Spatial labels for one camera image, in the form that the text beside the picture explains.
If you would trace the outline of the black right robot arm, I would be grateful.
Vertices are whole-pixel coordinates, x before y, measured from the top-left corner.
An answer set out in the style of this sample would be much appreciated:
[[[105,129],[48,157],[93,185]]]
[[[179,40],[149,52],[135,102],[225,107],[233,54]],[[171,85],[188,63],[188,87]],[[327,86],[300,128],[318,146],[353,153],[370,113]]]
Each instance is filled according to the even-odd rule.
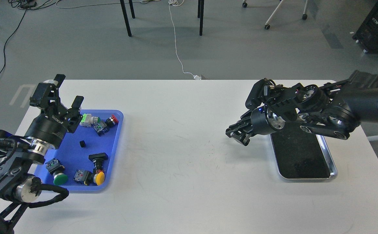
[[[256,82],[245,102],[247,112],[226,135],[247,146],[250,137],[269,135],[298,123],[307,133],[347,140],[361,123],[378,123],[378,75],[354,71],[323,86],[291,87],[271,79]]]

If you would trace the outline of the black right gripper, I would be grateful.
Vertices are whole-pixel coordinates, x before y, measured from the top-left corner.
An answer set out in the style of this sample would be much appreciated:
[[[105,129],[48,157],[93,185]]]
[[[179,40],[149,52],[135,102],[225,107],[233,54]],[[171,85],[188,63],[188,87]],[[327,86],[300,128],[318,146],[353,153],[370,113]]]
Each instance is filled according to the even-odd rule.
[[[247,146],[254,135],[270,135],[284,128],[286,121],[267,108],[249,110],[241,120],[230,125],[225,133],[241,145]]]

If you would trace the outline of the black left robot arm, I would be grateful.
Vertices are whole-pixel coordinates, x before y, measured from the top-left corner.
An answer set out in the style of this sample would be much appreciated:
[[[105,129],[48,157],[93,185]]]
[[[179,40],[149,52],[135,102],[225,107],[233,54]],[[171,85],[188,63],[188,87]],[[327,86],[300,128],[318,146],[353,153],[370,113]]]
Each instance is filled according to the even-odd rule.
[[[13,234],[14,226],[28,208],[63,201],[69,191],[43,184],[29,173],[33,164],[42,165],[48,149],[58,149],[66,133],[74,133],[82,115],[83,96],[76,96],[68,109],[60,101],[59,88],[65,75],[39,83],[30,106],[40,109],[24,136],[0,130],[0,234]]]

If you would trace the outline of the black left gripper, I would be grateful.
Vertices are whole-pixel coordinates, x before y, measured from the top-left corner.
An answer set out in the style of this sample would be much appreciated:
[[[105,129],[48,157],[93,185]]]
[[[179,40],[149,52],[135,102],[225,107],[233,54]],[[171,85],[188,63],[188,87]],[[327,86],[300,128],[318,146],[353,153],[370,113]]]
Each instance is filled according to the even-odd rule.
[[[54,149],[60,148],[67,133],[74,133],[82,120],[83,96],[77,95],[70,109],[56,110],[61,105],[59,88],[66,76],[57,74],[53,80],[39,83],[29,99],[29,105],[42,109],[27,129],[26,138],[40,139]]]

